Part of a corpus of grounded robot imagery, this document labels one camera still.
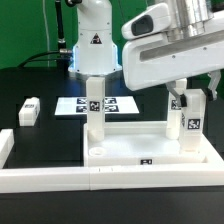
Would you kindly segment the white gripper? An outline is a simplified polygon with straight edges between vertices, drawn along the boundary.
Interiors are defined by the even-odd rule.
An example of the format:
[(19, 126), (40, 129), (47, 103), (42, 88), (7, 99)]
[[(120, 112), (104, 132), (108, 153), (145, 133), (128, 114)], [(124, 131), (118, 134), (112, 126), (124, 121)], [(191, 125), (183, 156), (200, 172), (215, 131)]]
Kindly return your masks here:
[(187, 106), (185, 81), (175, 81), (208, 73), (208, 99), (217, 99), (217, 87), (224, 68), (224, 31), (168, 43), (157, 34), (129, 41), (123, 48), (126, 86), (139, 89), (166, 84), (179, 107)]

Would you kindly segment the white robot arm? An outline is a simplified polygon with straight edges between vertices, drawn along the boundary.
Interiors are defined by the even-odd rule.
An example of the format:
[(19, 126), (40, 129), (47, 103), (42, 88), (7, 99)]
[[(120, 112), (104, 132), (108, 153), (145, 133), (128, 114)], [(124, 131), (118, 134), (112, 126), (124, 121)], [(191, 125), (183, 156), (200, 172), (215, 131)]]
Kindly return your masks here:
[(112, 41), (109, 0), (65, 0), (78, 11), (78, 41), (71, 73), (105, 76), (122, 70), (126, 86), (136, 91), (164, 84), (175, 91), (182, 78), (207, 73), (206, 95), (217, 98), (224, 69), (224, 5), (210, 0), (155, 0), (121, 29), (122, 51)]

